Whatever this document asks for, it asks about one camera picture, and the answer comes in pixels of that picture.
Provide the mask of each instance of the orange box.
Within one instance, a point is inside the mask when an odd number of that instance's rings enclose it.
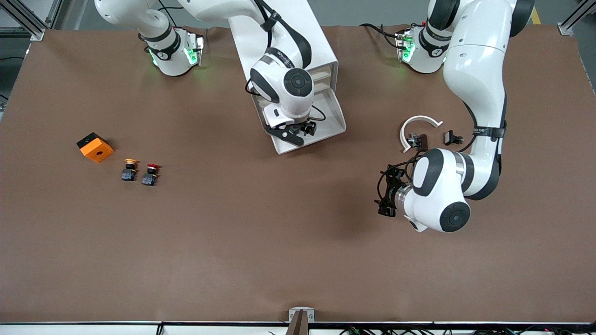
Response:
[[[114,149],[94,132],[77,142],[76,145],[85,157],[96,163],[101,162],[114,153]]]

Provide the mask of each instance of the metal frame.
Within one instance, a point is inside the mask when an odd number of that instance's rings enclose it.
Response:
[[[563,22],[557,23],[561,35],[573,35],[573,26],[586,15],[596,11],[596,0],[582,0],[577,8]]]
[[[35,15],[21,0],[0,0],[2,7],[21,27],[31,34],[31,41],[41,41],[48,25]]]

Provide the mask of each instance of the brown mat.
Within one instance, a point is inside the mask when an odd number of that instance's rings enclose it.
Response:
[[[460,232],[379,216],[379,170],[406,160],[410,116],[432,145],[471,120],[361,27],[324,29],[347,131],[278,156],[231,34],[166,77],[133,31],[47,31],[1,129],[0,320],[593,321],[596,99],[573,38],[529,26],[505,66],[501,183]],[[116,152],[96,164],[90,132]],[[120,180],[125,158],[158,186]]]

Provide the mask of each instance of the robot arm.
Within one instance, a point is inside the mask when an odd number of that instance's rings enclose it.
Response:
[[[502,65],[516,2],[468,0],[456,8],[453,4],[431,1],[426,27],[414,29],[413,45],[407,46],[407,55],[401,55],[424,73],[436,71],[444,57],[445,82],[474,119],[470,154],[439,148],[428,151],[418,159],[411,184],[402,182],[399,173],[386,173],[390,187],[379,202],[379,213],[394,216],[399,208],[417,231],[462,228],[470,218],[465,199],[487,197],[496,188],[501,171],[507,105]],[[435,10],[442,13],[442,20]]]
[[[315,95],[313,81],[304,70],[311,63],[312,51],[300,33],[264,0],[179,0],[179,3],[202,21],[243,15],[267,31],[272,36],[271,44],[250,70],[252,86],[270,102],[263,110],[266,130],[296,145],[303,144],[296,136],[299,131],[315,133],[316,124],[308,121]]]
[[[157,0],[95,0],[99,14],[116,26],[133,27],[147,43],[153,63],[168,76],[180,76],[198,64],[202,42],[197,35],[173,28],[160,11],[150,10]]]
[[[160,11],[150,10],[157,0],[95,0],[99,14],[108,22],[134,27],[149,46],[154,64],[166,75],[179,76],[198,64],[202,41],[181,28],[172,28]],[[270,102],[263,110],[265,129],[295,145],[304,140],[299,131],[314,135],[316,123],[309,121],[314,100],[310,74],[309,42],[292,29],[264,0],[179,0],[195,18],[221,21],[243,15],[256,21],[269,35],[264,55],[250,71],[253,88]]]

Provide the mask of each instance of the floor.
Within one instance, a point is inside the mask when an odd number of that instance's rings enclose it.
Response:
[[[319,23],[323,26],[356,26],[361,23],[401,24],[426,18],[427,1],[419,0],[309,0]],[[177,0],[162,0],[165,6],[178,7]],[[577,0],[536,0],[536,10],[542,24],[563,21],[576,7]],[[227,22],[206,23],[191,17],[184,10],[169,10],[179,26],[208,28],[227,26]],[[93,0],[70,0],[61,22],[62,29],[122,29],[104,21]],[[574,28],[579,42],[579,53],[589,77],[596,80],[596,14],[589,15]],[[0,38],[0,58],[24,56],[27,38]],[[22,61],[18,58],[0,61],[0,94],[9,97]]]

